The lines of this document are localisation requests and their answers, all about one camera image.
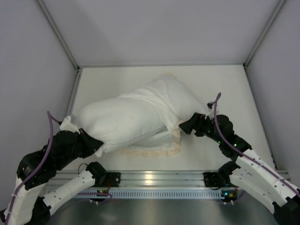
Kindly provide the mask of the white pillow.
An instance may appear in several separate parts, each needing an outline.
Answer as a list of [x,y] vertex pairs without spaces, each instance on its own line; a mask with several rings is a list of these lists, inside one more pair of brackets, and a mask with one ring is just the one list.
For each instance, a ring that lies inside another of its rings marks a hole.
[[90,137],[102,141],[95,152],[122,148],[153,151],[172,145],[172,134],[166,129],[160,111],[144,100],[117,97],[83,107],[77,123]]

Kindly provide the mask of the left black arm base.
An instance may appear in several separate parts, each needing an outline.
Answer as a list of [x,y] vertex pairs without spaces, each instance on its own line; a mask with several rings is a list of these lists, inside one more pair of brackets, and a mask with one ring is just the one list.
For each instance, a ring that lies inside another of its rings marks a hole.
[[100,180],[97,180],[92,187],[117,188],[119,187],[120,179],[121,179],[120,172],[107,172],[105,175],[101,175]]

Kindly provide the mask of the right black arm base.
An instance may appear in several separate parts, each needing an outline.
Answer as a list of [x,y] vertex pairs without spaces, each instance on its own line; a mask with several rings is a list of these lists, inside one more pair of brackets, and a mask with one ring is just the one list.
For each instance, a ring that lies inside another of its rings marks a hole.
[[204,172],[203,180],[206,188],[218,190],[220,188],[233,188],[236,187],[231,183],[228,174],[221,172]]

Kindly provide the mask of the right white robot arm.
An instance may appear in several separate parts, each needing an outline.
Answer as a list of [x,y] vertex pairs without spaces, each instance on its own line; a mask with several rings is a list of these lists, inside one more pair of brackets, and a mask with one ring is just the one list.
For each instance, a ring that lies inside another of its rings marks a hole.
[[300,189],[270,167],[235,134],[225,115],[209,118],[195,113],[179,127],[186,134],[206,136],[218,143],[222,154],[230,159],[218,170],[222,183],[237,186],[263,204],[280,225],[300,223]]

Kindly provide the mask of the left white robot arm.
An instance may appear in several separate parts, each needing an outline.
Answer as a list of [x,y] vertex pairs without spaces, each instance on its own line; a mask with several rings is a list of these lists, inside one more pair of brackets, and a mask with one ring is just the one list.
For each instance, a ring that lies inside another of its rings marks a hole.
[[89,163],[86,169],[71,181],[48,193],[40,195],[45,184],[77,158],[93,155],[103,145],[102,141],[79,132],[59,131],[49,138],[43,149],[24,156],[19,163],[16,187],[10,204],[0,212],[7,225],[42,224],[57,209],[81,191],[101,184],[106,170],[98,162]]

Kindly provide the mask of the white pillowcase with cream ruffle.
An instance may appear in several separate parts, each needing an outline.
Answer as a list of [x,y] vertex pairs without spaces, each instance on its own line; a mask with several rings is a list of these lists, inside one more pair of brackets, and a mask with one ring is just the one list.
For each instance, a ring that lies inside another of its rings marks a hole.
[[153,82],[122,94],[122,98],[133,98],[150,104],[164,124],[164,128],[150,137],[118,150],[131,157],[171,157],[181,151],[181,129],[179,124],[189,120],[194,113],[208,115],[205,103],[198,100],[189,89],[173,75],[163,75]]

